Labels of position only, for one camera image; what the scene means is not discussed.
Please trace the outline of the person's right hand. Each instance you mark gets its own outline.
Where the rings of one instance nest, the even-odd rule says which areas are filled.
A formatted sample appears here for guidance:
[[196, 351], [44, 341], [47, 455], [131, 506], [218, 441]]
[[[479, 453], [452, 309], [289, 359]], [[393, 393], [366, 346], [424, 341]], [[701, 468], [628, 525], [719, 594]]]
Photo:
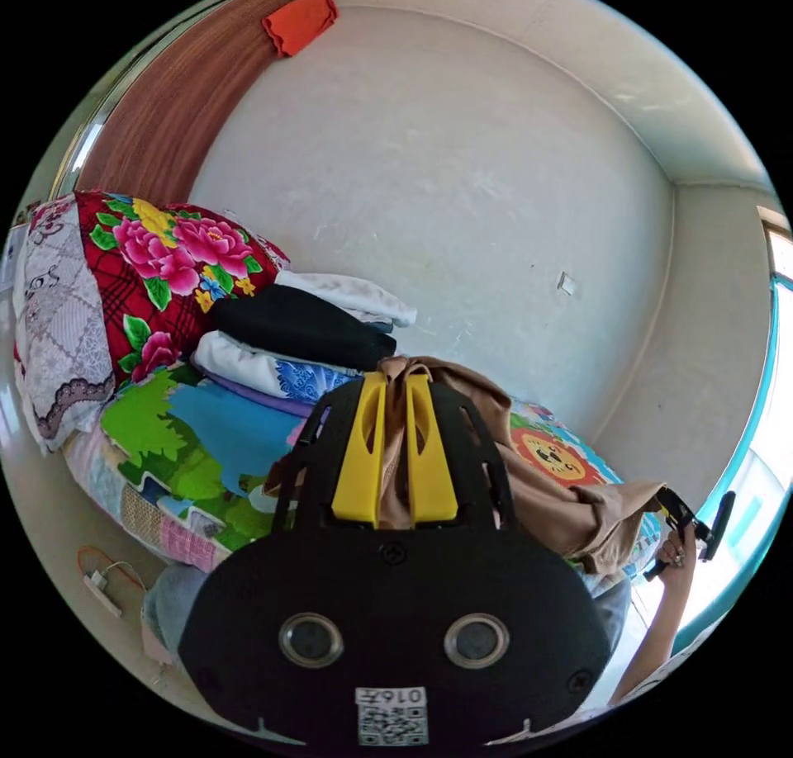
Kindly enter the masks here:
[[689, 523], [682, 532], [671, 529], [657, 552], [656, 560], [662, 564], [659, 579], [665, 588], [689, 585], [697, 562], [693, 525]]

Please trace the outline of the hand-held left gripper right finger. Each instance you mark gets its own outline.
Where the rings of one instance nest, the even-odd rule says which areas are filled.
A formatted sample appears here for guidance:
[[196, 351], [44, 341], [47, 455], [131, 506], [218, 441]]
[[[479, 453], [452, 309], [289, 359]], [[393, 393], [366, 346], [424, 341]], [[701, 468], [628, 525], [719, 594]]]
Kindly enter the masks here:
[[425, 374], [406, 379], [406, 460], [411, 527], [453, 522], [458, 501]]

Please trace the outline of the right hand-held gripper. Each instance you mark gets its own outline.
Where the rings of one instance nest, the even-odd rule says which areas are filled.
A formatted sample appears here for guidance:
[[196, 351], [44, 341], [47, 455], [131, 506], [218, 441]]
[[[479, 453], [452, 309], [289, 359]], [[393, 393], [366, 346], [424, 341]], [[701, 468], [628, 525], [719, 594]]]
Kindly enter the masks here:
[[672, 489], [663, 486], [655, 495], [659, 505], [658, 512], [663, 516], [666, 525], [684, 538], [687, 526], [692, 526], [694, 536], [700, 545], [698, 560], [711, 561], [711, 527], [695, 516], [694, 512]]

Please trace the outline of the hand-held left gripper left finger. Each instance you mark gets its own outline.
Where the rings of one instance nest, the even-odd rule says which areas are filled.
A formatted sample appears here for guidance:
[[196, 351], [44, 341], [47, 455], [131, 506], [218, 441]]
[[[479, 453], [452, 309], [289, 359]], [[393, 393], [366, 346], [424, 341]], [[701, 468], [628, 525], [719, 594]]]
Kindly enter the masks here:
[[336, 519], [376, 528], [379, 524], [385, 441], [386, 379], [363, 378], [355, 396], [349, 436], [331, 509]]

